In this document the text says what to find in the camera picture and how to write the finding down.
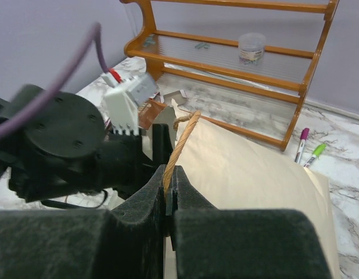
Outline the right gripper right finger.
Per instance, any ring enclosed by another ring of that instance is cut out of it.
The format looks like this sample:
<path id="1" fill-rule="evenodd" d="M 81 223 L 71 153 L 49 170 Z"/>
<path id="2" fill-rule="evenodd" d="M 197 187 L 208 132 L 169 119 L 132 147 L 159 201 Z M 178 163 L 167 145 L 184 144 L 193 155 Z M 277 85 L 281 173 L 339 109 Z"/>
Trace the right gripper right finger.
<path id="1" fill-rule="evenodd" d="M 293 209 L 218 210 L 176 167 L 171 181 L 178 278 L 331 278 L 328 182 L 312 175 L 324 214 Z"/>

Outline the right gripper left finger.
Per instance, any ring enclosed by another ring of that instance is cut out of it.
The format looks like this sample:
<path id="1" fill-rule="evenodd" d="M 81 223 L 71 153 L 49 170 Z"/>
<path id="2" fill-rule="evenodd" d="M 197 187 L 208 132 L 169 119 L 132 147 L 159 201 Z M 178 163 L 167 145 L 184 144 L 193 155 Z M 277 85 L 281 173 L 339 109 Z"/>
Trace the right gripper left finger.
<path id="1" fill-rule="evenodd" d="M 163 278 L 163 172 L 113 210 L 0 210 L 0 278 Z"/>

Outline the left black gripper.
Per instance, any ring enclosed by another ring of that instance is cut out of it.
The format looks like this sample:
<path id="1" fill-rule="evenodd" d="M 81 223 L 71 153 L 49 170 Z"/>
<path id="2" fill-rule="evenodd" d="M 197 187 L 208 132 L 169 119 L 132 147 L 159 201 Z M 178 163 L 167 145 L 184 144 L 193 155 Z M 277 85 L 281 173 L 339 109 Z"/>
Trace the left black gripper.
<path id="1" fill-rule="evenodd" d="M 95 189 L 112 188 L 127 199 L 140 190 L 173 152 L 166 124 L 152 126 L 152 158 L 143 152 L 141 135 L 109 134 L 96 155 Z"/>

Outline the beige paper bag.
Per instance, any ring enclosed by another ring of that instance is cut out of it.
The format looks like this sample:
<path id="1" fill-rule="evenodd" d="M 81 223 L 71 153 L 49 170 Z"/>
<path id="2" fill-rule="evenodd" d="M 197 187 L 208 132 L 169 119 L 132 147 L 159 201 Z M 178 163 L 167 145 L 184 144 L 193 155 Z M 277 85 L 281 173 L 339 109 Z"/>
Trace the beige paper bag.
<path id="1" fill-rule="evenodd" d="M 311 180 L 312 175 L 322 175 L 207 120 L 198 122 L 178 163 L 195 189 L 218 210 L 293 209 L 310 212 L 315 218 L 325 212 Z M 332 216 L 330 197 L 328 205 Z M 320 240 L 332 244 L 327 261 L 331 278 L 339 278 L 332 226 L 324 229 Z"/>

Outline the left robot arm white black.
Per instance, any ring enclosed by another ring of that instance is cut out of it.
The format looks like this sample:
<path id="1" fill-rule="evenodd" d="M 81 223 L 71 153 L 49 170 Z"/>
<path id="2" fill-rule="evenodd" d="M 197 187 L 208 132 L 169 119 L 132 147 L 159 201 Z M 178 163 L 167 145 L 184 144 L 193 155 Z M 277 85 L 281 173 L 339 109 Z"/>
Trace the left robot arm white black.
<path id="1" fill-rule="evenodd" d="M 60 92 L 31 121 L 0 140 L 0 178 L 26 202 L 72 209 L 63 196 L 107 194 L 129 198 L 141 189 L 173 151 L 168 125 L 153 126 L 153 155 L 142 136 L 113 133 L 85 98 Z"/>

